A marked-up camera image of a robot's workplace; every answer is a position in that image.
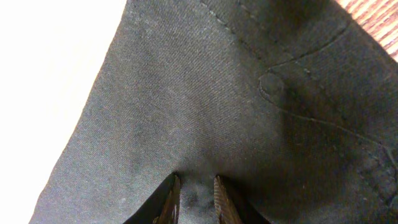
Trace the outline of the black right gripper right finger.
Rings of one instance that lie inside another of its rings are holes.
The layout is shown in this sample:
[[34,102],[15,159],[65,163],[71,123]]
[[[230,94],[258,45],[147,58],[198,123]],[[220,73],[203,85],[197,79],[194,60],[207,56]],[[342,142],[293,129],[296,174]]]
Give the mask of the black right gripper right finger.
[[220,175],[214,178],[214,203],[219,224],[271,224]]

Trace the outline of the black t-shirt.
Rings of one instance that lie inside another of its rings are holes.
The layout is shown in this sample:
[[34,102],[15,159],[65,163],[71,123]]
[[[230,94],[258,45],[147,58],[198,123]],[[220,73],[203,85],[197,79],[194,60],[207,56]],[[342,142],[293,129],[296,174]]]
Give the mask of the black t-shirt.
[[397,63],[334,1],[128,1],[32,223],[122,223],[172,172],[274,223],[397,222]]

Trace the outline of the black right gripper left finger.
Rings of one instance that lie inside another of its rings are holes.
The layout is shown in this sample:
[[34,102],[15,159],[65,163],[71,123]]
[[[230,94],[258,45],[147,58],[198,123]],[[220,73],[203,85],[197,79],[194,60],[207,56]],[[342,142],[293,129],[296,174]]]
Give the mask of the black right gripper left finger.
[[180,189],[180,178],[171,173],[123,224],[177,224]]

